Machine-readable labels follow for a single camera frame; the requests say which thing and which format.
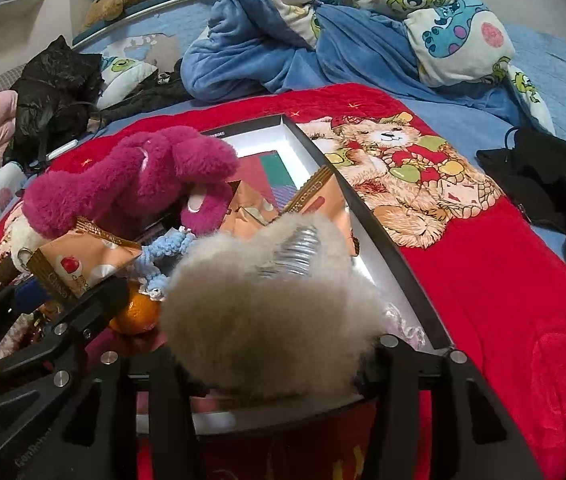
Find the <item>pink plush toy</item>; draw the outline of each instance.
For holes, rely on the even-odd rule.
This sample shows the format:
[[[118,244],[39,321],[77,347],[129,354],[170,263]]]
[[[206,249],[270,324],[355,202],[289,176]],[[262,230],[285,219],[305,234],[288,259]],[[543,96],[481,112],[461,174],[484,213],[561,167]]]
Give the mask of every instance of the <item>pink plush toy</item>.
[[[220,225],[232,198],[225,179],[238,167],[234,149],[189,126],[139,132],[119,142],[84,173],[49,171],[29,186],[23,213],[45,238],[72,229],[79,216],[120,237],[137,237],[144,223],[195,186],[181,222],[195,235]]]

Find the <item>mandarin orange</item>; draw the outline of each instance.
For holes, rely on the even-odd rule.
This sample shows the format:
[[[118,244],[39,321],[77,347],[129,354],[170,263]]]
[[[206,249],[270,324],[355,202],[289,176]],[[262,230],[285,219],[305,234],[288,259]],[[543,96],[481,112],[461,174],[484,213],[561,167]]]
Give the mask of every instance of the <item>mandarin orange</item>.
[[[129,303],[109,326],[126,335],[142,334],[153,329],[159,320],[161,302],[138,292],[138,283],[129,282]]]

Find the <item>metal screw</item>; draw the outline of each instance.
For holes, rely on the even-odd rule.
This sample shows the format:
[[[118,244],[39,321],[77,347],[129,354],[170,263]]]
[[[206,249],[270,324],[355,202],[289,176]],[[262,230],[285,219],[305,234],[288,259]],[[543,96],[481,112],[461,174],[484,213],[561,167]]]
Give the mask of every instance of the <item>metal screw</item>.
[[[56,335],[63,335],[63,333],[67,330],[67,323],[59,323],[54,327],[54,333]]]
[[[454,361],[456,364],[462,365],[468,360],[468,356],[460,350],[453,350],[452,352],[450,352],[450,359],[452,359],[452,361]]]
[[[70,375],[65,370],[60,370],[54,375],[54,386],[63,388],[70,381]]]
[[[399,339],[397,339],[396,336],[393,336],[392,334],[382,335],[379,341],[381,341],[381,345],[386,348],[394,348],[395,346],[399,345]]]
[[[103,352],[103,354],[100,356],[100,362],[102,362],[104,365],[114,364],[117,359],[118,354],[116,352],[112,352],[111,350]]]

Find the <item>chocolate snack bag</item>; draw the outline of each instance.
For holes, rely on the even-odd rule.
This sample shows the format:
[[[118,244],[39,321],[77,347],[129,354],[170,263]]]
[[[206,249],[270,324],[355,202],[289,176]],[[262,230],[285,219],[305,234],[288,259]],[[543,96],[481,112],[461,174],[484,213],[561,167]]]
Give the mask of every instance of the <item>chocolate snack bag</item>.
[[[38,248],[28,269],[60,303],[72,304],[140,254],[139,244],[81,218],[72,231]]]
[[[343,233],[350,256],[359,254],[359,241],[352,236],[352,225],[349,221],[349,211],[341,187],[336,181],[331,168],[320,167],[310,179],[303,184],[281,214],[319,212],[327,216]]]
[[[256,232],[272,222],[279,212],[252,186],[242,180],[230,182],[234,191],[232,201],[219,228],[232,236],[249,240]]]

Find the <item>black jacket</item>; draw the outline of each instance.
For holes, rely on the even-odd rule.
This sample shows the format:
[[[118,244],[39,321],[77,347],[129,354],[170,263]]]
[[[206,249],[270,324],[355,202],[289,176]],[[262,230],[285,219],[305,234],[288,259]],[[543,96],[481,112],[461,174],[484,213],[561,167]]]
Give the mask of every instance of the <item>black jacket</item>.
[[[476,152],[479,164],[533,224],[566,234],[566,141],[521,129],[514,143]]]
[[[181,80],[181,61],[183,60],[179,59],[176,62],[173,72],[160,74],[158,71],[154,72],[121,102],[111,105],[105,110],[93,112],[92,118],[95,121],[100,121],[99,127],[103,128],[112,121],[189,101],[192,96],[188,94]]]
[[[91,103],[98,97],[100,54],[78,54],[59,36],[31,61],[12,85],[18,93],[16,131],[3,163],[27,168],[86,131]]]

